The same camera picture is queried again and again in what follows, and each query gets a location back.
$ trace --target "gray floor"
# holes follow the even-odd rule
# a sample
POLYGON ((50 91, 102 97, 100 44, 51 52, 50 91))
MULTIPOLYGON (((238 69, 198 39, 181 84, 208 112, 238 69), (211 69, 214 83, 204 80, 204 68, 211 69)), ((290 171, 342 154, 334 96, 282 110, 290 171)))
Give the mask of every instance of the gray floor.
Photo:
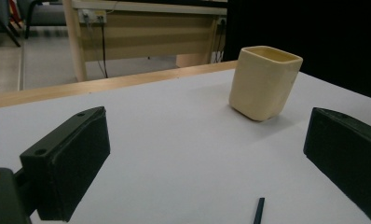
MULTIPOLYGON (((76 82, 66 27, 34 27, 28 39, 18 39, 20 48, 6 34, 0 34, 0 92, 76 82)), ((86 66, 89 80, 103 78, 97 62, 86 66)), ((172 68, 176 68, 175 56, 106 62, 109 77, 172 68)))

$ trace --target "wooden table edge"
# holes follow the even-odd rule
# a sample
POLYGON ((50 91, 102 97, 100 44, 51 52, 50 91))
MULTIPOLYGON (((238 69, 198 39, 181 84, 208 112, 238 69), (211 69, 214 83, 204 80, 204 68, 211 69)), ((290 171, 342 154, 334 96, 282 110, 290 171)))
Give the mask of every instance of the wooden table edge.
POLYGON ((112 77, 85 82, 77 82, 59 86, 38 88, 26 91, 0 93, 0 107, 21 105, 60 97, 86 94, 97 91, 108 91, 117 88, 140 85, 179 77, 191 77, 218 71, 234 69, 237 61, 212 63, 199 66, 177 68, 152 73, 137 74, 124 77, 112 77))

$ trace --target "cable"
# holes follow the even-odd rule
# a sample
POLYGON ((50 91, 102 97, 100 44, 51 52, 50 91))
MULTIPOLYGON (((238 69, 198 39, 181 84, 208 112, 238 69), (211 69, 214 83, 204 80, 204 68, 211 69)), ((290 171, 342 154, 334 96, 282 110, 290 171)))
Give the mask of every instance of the cable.
POLYGON ((221 20, 220 25, 221 25, 221 31, 220 31, 220 38, 218 39, 217 51, 215 52, 215 59, 214 59, 215 63, 221 62, 221 60, 223 59, 223 53, 224 53, 222 50, 220 50, 220 46, 221 46, 221 37, 224 34, 226 22, 224 20, 221 20))
POLYGON ((106 12, 106 14, 114 12, 116 10, 116 6, 117 6, 118 3, 119 3, 119 1, 116 1, 116 3, 113 6, 113 9, 111 11, 106 12))
POLYGON ((89 38, 92 41, 92 46, 93 46, 93 49, 95 51, 96 61, 98 61, 99 68, 101 69, 102 74, 105 76, 104 70, 102 69, 101 62, 99 60, 98 48, 96 47, 96 42, 95 42, 95 39, 93 38, 92 26, 89 22, 89 16, 88 15, 84 15, 84 21, 87 24, 87 28, 88 28, 88 31, 89 31, 89 38))
POLYGON ((108 78, 107 75, 107 69, 106 69, 106 46, 104 44, 104 20, 103 17, 100 16, 98 17, 99 23, 101 24, 102 27, 102 48, 103 48, 103 67, 104 67, 104 76, 108 78))

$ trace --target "cup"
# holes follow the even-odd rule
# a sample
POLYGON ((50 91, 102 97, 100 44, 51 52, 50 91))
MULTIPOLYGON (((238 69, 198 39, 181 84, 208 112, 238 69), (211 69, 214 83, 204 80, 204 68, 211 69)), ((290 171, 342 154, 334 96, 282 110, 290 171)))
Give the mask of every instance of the cup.
POLYGON ((279 115, 302 62, 299 56, 268 46, 241 49, 229 104, 253 120, 279 115))

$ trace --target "desk leg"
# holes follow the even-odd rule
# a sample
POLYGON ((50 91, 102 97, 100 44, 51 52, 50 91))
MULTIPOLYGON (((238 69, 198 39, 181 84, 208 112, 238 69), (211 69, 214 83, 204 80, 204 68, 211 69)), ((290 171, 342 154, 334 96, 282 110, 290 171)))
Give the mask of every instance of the desk leg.
POLYGON ((73 68, 77 81, 87 81, 87 69, 84 59, 83 47, 78 41, 80 34, 77 11, 72 8, 72 1, 63 1, 64 15, 66 18, 67 32, 69 35, 70 49, 73 58, 73 68))

